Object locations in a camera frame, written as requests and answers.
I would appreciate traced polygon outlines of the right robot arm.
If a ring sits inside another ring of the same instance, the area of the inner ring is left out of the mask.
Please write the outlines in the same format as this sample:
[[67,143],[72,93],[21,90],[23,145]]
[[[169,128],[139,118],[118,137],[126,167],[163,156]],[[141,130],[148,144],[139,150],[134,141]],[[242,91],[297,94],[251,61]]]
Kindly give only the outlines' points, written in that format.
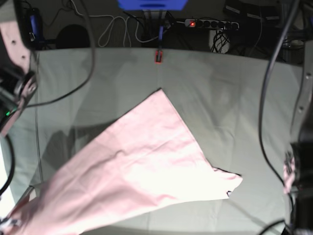
[[0,135],[22,114],[38,83],[31,69],[32,48],[20,0],[0,2]]

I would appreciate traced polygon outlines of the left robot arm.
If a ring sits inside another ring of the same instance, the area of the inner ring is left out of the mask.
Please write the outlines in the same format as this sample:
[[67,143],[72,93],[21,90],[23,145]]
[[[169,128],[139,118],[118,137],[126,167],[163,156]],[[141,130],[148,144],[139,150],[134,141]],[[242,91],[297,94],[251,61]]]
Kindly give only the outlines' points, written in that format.
[[313,233],[313,42],[304,50],[303,73],[291,123],[290,193],[294,198],[289,227],[292,235]]

